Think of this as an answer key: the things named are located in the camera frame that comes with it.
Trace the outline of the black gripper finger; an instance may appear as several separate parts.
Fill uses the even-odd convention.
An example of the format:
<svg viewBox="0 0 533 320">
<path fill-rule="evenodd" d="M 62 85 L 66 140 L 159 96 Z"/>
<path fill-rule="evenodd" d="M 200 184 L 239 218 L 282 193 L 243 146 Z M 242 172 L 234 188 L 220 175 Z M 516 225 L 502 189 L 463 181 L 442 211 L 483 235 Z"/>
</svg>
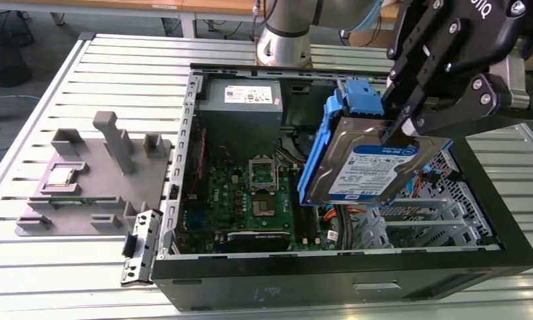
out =
<svg viewBox="0 0 533 320">
<path fill-rule="evenodd" d="M 467 2 L 406 1 L 394 32 L 384 107 L 399 112 L 456 109 L 467 68 Z"/>
<path fill-rule="evenodd" d="M 450 83 L 428 93 L 392 85 L 384 104 L 399 110 L 382 141 L 408 145 L 416 137 L 456 139 L 533 120 L 533 85 L 514 91 L 499 75 L 475 75 L 468 83 Z"/>
</svg>

